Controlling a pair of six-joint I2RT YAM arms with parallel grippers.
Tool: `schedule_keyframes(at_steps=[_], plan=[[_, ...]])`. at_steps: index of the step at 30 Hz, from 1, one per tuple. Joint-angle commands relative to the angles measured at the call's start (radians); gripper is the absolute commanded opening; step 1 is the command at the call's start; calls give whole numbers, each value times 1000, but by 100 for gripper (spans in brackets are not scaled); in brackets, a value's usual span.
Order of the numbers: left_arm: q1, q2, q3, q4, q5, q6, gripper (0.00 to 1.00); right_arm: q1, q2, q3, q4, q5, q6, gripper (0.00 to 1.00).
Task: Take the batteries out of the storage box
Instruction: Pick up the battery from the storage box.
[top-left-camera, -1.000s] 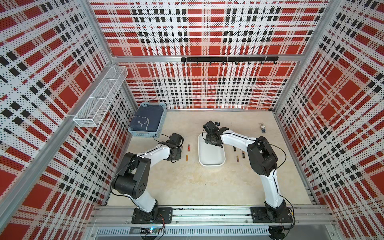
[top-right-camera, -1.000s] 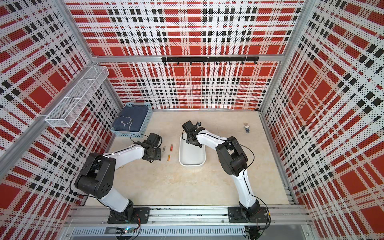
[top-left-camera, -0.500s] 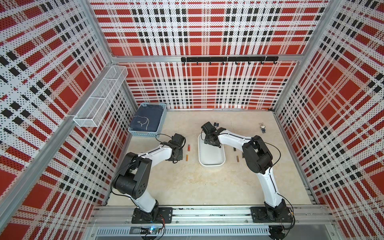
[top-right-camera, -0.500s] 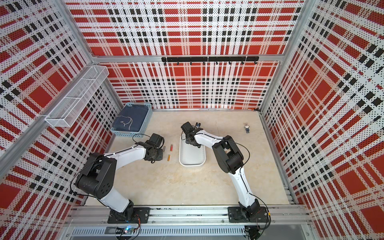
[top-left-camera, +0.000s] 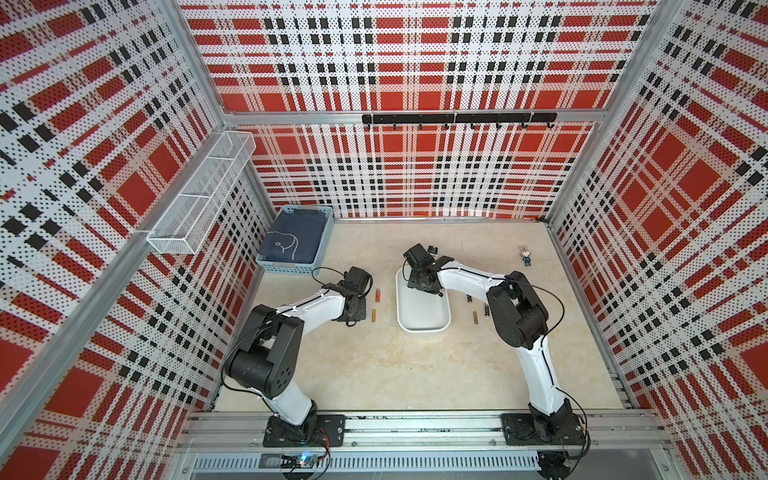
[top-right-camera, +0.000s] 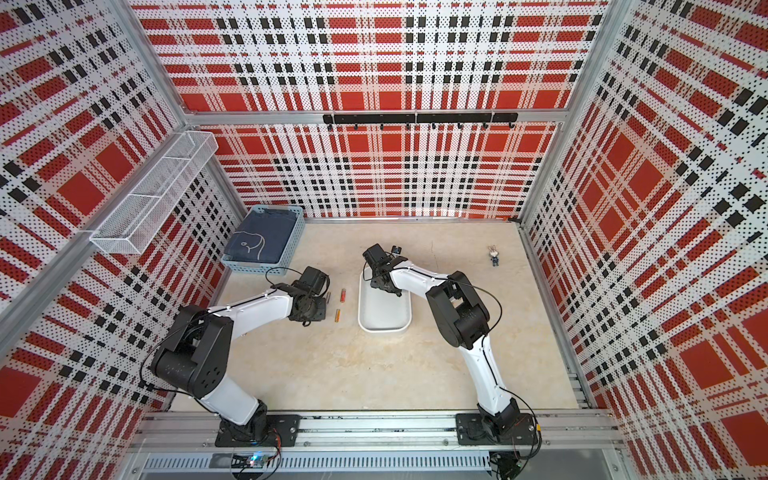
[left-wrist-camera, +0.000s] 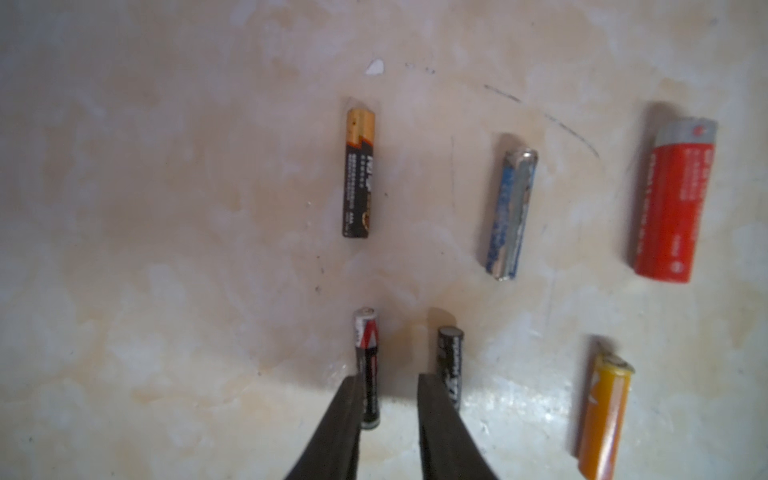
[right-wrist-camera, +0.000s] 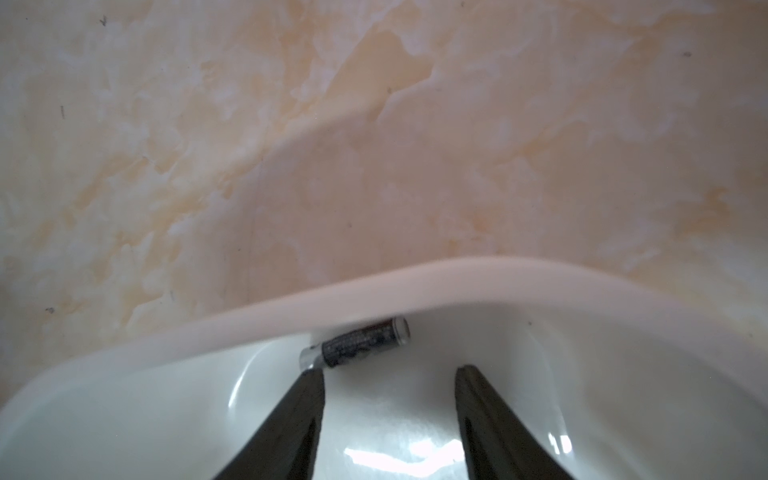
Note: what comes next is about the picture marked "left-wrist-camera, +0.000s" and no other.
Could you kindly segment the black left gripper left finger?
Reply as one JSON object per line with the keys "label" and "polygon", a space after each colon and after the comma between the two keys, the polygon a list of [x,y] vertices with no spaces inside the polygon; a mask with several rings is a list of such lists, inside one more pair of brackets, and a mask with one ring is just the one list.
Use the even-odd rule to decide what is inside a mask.
{"label": "black left gripper left finger", "polygon": [[355,479],[363,410],[363,377],[345,377],[286,479]]}

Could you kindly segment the red AA battery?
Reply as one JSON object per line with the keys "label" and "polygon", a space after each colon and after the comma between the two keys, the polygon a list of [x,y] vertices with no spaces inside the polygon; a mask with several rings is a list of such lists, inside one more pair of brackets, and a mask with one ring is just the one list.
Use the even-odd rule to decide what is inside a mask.
{"label": "red AA battery", "polygon": [[644,185],[636,274],[663,282],[690,281],[717,130],[712,119],[682,118],[656,134]]}

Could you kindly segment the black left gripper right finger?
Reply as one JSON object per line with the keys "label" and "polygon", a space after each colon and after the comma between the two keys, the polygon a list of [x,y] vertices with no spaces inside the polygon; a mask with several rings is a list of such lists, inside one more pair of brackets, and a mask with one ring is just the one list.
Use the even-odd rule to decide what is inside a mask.
{"label": "black left gripper right finger", "polygon": [[419,375],[417,411],[424,479],[497,479],[437,375]]}

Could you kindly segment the blue black battery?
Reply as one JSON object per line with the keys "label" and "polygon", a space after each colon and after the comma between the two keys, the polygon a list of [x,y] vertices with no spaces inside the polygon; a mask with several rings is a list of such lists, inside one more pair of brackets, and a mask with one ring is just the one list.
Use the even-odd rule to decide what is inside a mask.
{"label": "blue black battery", "polygon": [[437,373],[456,411],[461,408],[464,332],[455,326],[437,330]]}

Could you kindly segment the grey black battery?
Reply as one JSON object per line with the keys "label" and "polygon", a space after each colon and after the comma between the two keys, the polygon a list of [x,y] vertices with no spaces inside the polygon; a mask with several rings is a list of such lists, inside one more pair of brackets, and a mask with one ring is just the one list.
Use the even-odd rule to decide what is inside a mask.
{"label": "grey black battery", "polygon": [[375,114],[353,108],[347,112],[342,234],[367,238],[370,231]]}

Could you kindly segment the light blue battery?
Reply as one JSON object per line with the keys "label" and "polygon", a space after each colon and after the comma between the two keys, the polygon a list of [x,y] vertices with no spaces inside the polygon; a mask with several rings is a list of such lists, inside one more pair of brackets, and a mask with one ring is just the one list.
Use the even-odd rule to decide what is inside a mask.
{"label": "light blue battery", "polygon": [[516,277],[537,164],[531,148],[509,151],[503,159],[486,261],[498,281]]}

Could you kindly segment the yellow battery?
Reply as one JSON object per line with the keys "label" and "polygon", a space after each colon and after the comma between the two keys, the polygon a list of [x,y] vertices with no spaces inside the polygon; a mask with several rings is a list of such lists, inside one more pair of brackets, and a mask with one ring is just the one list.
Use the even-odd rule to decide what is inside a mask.
{"label": "yellow battery", "polygon": [[578,469],[585,479],[613,478],[634,368],[621,357],[600,352],[588,383]]}

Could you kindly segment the black red M&G battery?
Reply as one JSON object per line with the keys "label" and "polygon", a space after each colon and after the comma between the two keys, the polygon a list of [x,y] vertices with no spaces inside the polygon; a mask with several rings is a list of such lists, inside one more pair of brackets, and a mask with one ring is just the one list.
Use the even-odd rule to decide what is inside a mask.
{"label": "black red M&G battery", "polygon": [[364,380],[363,417],[361,428],[372,430],[380,423],[378,395],[378,314],[374,308],[363,307],[354,312],[355,350],[358,373]]}

